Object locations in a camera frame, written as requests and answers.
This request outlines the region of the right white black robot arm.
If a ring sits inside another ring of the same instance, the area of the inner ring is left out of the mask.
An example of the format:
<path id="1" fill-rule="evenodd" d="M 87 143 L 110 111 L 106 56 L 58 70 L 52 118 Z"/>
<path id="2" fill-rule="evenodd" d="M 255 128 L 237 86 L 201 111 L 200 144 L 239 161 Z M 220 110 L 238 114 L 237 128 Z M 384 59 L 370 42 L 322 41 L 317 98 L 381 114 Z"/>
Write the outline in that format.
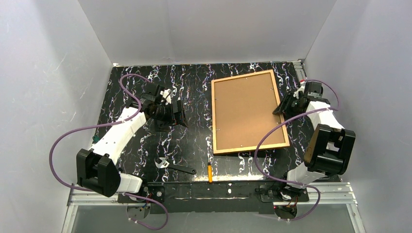
<path id="1" fill-rule="evenodd" d="M 329 100 L 323 98 L 321 82 L 300 81 L 300 87 L 288 92 L 273 114 L 308 116 L 314 128 L 303 163 L 287 172 L 289 189 L 303 189 L 319 178 L 346 172 L 356 134 L 337 121 Z"/>

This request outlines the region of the black adjustable wrench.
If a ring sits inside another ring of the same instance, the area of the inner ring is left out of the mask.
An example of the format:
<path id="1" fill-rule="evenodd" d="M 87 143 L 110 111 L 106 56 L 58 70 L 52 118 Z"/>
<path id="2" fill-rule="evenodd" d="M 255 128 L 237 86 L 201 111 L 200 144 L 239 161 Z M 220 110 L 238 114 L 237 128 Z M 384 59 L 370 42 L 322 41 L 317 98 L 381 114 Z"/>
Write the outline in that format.
<path id="1" fill-rule="evenodd" d="M 170 169 L 174 169 L 174 170 L 181 171 L 181 172 L 191 174 L 191 175 L 194 175 L 197 173 L 196 169 L 187 167 L 187 166 L 175 165 L 173 163 L 170 163 L 165 157 L 160 157 L 159 160 L 160 160 L 160 163 L 155 162 L 155 165 L 157 168 L 170 168 Z"/>

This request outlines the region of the yellow handled screwdriver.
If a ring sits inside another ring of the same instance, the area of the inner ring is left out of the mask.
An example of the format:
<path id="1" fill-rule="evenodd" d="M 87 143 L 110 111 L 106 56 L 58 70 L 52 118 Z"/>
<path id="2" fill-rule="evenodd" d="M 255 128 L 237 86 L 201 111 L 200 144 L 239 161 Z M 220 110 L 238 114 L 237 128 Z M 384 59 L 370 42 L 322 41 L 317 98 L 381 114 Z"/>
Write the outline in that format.
<path id="1" fill-rule="evenodd" d="M 207 172 L 208 172 L 208 182 L 212 183 L 213 182 L 213 170 L 212 170 L 211 162 L 207 163 Z"/>

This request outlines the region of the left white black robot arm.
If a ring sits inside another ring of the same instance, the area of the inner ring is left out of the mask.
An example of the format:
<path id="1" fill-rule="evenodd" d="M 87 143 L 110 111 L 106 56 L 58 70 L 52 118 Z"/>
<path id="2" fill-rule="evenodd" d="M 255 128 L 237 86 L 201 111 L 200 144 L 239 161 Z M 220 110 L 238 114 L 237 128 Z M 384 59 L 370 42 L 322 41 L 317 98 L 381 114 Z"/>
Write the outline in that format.
<path id="1" fill-rule="evenodd" d="M 117 161 L 128 142 L 148 120 L 157 132 L 171 127 L 188 126 L 181 98 L 173 100 L 171 90 L 158 84 L 148 84 L 140 97 L 130 98 L 106 134 L 91 148 L 76 155 L 77 184 L 106 197 L 116 193 L 138 193 L 143 179 L 120 172 Z"/>

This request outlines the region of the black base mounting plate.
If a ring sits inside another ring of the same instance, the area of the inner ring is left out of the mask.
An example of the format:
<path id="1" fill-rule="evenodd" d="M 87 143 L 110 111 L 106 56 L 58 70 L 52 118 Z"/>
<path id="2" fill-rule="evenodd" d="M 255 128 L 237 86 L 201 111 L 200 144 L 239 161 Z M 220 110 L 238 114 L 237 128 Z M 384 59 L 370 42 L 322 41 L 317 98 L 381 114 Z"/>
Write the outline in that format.
<path id="1" fill-rule="evenodd" d="M 163 204 L 169 213 L 197 212 L 258 212 L 270 214 L 273 203 L 278 205 L 300 204 L 309 201 L 308 192 L 288 200 L 284 184 L 271 180 L 219 181 L 219 182 L 151 182 L 145 184 L 138 196 L 151 198 L 157 203 L 136 199 L 123 194 L 120 203 L 141 203 L 151 214 L 161 214 Z"/>

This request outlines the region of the green handled tool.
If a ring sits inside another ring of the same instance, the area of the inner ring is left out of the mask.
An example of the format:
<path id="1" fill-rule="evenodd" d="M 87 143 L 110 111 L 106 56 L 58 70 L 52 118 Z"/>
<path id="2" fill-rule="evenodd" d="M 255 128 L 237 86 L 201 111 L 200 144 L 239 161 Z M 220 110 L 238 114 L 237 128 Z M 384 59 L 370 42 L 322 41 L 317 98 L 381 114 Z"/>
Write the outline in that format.
<path id="1" fill-rule="evenodd" d="M 92 143 L 95 144 L 99 141 L 99 138 L 95 135 L 92 137 Z"/>

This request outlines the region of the wooden picture frame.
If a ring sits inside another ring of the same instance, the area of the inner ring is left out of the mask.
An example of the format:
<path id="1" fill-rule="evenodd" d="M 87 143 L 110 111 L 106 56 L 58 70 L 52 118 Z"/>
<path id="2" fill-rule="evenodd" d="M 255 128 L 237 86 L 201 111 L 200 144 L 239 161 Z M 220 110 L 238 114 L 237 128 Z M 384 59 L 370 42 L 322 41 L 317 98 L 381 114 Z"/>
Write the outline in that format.
<path id="1" fill-rule="evenodd" d="M 280 104 L 273 70 L 212 80 L 213 153 L 227 154 L 276 149 L 290 145 L 282 115 L 272 112 Z M 280 128 L 261 139 L 273 128 Z"/>

